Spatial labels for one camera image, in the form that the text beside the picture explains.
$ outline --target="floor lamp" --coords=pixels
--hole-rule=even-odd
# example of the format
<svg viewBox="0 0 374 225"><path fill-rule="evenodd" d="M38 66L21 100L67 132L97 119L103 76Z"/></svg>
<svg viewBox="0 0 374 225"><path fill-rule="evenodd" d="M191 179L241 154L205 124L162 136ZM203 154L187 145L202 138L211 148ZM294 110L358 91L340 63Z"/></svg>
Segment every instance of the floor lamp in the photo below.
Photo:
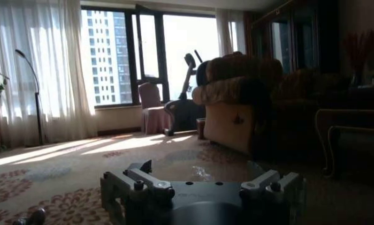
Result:
<svg viewBox="0 0 374 225"><path fill-rule="evenodd" d="M38 135L39 135L39 145L43 145L43 138L42 138L42 127L41 127L41 109L39 109L39 82L38 82L38 77L37 77L37 73L35 70L33 68L33 65L30 63L30 60L26 57L26 54L17 49L17 54L27 61L33 73L34 73L34 77L35 77L35 83L37 83L37 91L35 91L35 105L37 105L37 119L38 119Z"/></svg>

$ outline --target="vase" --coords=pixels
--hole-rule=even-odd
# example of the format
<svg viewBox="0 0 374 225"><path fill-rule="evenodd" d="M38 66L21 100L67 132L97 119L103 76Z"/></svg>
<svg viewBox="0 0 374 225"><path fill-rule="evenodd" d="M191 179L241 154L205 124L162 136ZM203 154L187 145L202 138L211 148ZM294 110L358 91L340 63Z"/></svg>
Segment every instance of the vase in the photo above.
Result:
<svg viewBox="0 0 374 225"><path fill-rule="evenodd" d="M353 72L353 79L352 79L352 87L358 87L362 84L362 76L364 70L354 70Z"/></svg>

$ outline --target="small trash can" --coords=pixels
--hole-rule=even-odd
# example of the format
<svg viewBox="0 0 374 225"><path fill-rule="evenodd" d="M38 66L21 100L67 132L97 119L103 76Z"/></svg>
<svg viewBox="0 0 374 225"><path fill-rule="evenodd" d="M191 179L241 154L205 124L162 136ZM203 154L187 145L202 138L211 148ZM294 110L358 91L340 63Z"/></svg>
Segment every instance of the small trash can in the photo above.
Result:
<svg viewBox="0 0 374 225"><path fill-rule="evenodd" d="M206 118L197 119L197 131L198 131L199 140L205 140L205 136L203 136L205 122L206 122Z"/></svg>

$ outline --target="ceiling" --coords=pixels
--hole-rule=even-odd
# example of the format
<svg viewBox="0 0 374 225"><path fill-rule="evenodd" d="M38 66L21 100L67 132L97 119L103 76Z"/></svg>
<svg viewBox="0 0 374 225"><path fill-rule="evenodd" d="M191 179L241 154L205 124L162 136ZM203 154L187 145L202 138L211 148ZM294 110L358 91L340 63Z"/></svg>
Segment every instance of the ceiling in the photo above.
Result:
<svg viewBox="0 0 374 225"><path fill-rule="evenodd" d="M225 8L248 11L265 11L270 7L276 7L285 3L288 0L90 0L98 2L111 3L139 3L139 4L167 4L167 5L182 5L190 7L202 8Z"/></svg>
<svg viewBox="0 0 374 225"><path fill-rule="evenodd" d="M239 10L264 11L286 0L145 0L150 2L201 6L211 8L226 8Z"/></svg>

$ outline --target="brown sofa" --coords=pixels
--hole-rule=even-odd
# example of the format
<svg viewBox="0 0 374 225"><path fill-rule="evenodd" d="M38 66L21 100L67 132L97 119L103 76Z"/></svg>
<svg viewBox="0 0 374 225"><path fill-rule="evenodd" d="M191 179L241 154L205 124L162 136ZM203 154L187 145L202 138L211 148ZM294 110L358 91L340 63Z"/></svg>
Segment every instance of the brown sofa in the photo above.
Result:
<svg viewBox="0 0 374 225"><path fill-rule="evenodd" d="M282 75L278 60L234 54L209 62L207 84L193 91L194 102L206 106L209 140L253 155L272 126L270 90Z"/></svg>
<svg viewBox="0 0 374 225"><path fill-rule="evenodd" d="M229 55L210 61L206 78L193 99L206 106L209 140L256 158L320 158L317 93L348 88L340 75L313 69L284 75L278 60Z"/></svg>

